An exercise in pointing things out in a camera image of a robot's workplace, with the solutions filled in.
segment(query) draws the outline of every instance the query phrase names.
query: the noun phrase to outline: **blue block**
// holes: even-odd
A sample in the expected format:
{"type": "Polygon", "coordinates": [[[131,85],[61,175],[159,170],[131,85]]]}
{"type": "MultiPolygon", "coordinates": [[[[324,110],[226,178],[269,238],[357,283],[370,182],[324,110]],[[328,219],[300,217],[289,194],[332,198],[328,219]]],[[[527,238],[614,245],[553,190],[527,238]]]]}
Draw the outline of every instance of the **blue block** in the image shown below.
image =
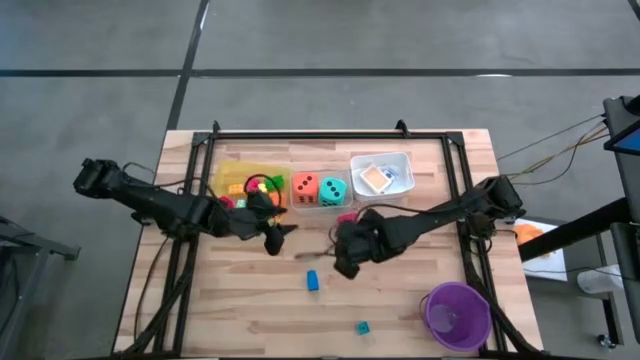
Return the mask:
{"type": "Polygon", "coordinates": [[[315,270],[307,271],[307,289],[309,291],[320,290],[320,284],[318,284],[318,275],[315,270]]]}
{"type": "Polygon", "coordinates": [[[336,178],[326,178],[320,184],[318,203],[321,206],[342,206],[346,194],[346,182],[336,178]]]}
{"type": "Polygon", "coordinates": [[[369,329],[369,324],[367,324],[366,321],[359,322],[356,325],[356,331],[358,332],[358,335],[366,335],[371,332],[371,330],[369,329]]]}

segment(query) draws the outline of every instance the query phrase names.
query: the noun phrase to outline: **pink toy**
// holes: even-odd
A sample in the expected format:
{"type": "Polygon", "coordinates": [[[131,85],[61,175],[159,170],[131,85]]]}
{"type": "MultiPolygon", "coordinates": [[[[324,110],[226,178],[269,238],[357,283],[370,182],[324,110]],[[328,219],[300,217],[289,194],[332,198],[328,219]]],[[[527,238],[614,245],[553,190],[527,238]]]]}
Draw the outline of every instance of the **pink toy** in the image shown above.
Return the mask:
{"type": "Polygon", "coordinates": [[[338,224],[342,224],[343,222],[351,221],[356,222],[358,218],[358,213],[352,212],[344,215],[338,216],[338,224]]]}
{"type": "Polygon", "coordinates": [[[220,196],[218,200],[220,200],[227,209],[233,209],[235,207],[233,201],[226,196],[220,196]]]}
{"type": "Polygon", "coordinates": [[[249,180],[247,184],[247,191],[258,191],[258,185],[260,185],[260,180],[257,178],[249,180]]]}

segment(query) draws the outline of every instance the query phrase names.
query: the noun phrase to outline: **red dice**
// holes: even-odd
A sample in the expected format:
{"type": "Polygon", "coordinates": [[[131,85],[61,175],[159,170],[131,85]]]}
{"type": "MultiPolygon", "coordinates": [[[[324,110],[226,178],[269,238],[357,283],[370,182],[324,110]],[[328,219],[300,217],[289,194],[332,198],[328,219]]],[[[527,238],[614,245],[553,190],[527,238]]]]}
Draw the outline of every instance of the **red dice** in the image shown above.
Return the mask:
{"type": "Polygon", "coordinates": [[[293,201],[297,204],[313,204],[318,201],[318,175],[297,173],[293,175],[293,201]]]}

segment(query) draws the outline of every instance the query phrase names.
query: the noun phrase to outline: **small toy piece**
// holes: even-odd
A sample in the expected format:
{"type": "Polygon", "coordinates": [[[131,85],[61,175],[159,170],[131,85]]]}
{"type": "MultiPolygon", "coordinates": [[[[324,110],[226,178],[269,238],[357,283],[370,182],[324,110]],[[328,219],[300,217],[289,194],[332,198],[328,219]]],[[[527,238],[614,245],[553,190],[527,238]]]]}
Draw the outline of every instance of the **small toy piece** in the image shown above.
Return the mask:
{"type": "Polygon", "coordinates": [[[338,216],[338,224],[342,224],[343,222],[347,221],[356,222],[356,220],[358,220],[358,213],[356,212],[338,216]]]}
{"type": "Polygon", "coordinates": [[[243,184],[233,184],[229,185],[229,191],[227,192],[229,196],[237,196],[244,194],[244,186],[243,184]]]}
{"type": "Polygon", "coordinates": [[[298,204],[312,204],[318,199],[318,175],[297,173],[293,175],[293,201],[298,204]]]}
{"type": "Polygon", "coordinates": [[[260,185],[260,180],[256,178],[249,180],[247,183],[247,191],[258,191],[258,185],[260,185]]]}
{"type": "Polygon", "coordinates": [[[269,190],[269,192],[282,190],[284,188],[284,178],[282,175],[276,175],[272,177],[271,180],[273,180],[273,182],[269,181],[269,179],[264,179],[264,184],[267,186],[267,190],[269,190]]]}
{"type": "Polygon", "coordinates": [[[318,275],[315,270],[307,271],[307,289],[309,291],[318,291],[320,290],[320,285],[318,284],[318,275]]]}
{"type": "Polygon", "coordinates": [[[371,191],[376,194],[381,194],[391,185],[395,176],[388,169],[383,169],[371,164],[371,166],[360,173],[360,178],[371,188],[371,191]]]}
{"type": "Polygon", "coordinates": [[[222,203],[224,203],[224,206],[227,207],[227,209],[233,209],[234,205],[233,205],[233,200],[229,199],[226,196],[220,196],[218,198],[218,200],[220,200],[222,203]]]}
{"type": "MultiPolygon", "coordinates": [[[[271,199],[271,202],[273,203],[273,205],[278,205],[278,193],[277,192],[272,192],[269,193],[269,198],[271,199]]],[[[285,194],[280,193],[280,199],[282,200],[280,202],[280,207],[285,207],[285,204],[287,203],[287,197],[285,196],[285,194]]]]}
{"type": "Polygon", "coordinates": [[[356,331],[358,335],[366,335],[371,332],[371,329],[369,329],[369,324],[366,321],[361,321],[356,324],[356,331]]]}
{"type": "Polygon", "coordinates": [[[347,183],[336,178],[325,178],[320,185],[318,202],[322,206],[341,206],[347,194],[347,183]]]}

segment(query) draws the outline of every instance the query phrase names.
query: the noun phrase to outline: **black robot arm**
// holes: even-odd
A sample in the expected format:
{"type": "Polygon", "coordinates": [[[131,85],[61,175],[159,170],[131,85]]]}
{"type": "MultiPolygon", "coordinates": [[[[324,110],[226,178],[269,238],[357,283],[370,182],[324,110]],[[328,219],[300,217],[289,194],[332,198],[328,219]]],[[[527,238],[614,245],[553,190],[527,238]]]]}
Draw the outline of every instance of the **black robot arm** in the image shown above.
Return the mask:
{"type": "Polygon", "coordinates": [[[335,269],[349,279],[356,277],[359,263],[376,263],[402,254],[426,232],[464,218],[470,234],[488,238],[494,220],[520,217],[522,200],[506,176],[490,177],[450,200],[414,216],[385,218],[373,209],[357,222],[344,222],[336,231],[335,269]]]}
{"type": "Polygon", "coordinates": [[[131,216],[136,221],[144,224],[144,219],[153,219],[173,238],[204,232],[247,240],[265,233],[265,248],[270,255],[276,255],[284,235],[297,227],[270,225],[272,217],[287,210],[274,206],[260,191],[247,194],[246,207],[229,209],[213,192],[211,196],[174,194],[129,176],[112,160],[85,159],[82,166],[73,183],[76,192],[95,199],[114,199],[133,209],[131,216]]]}

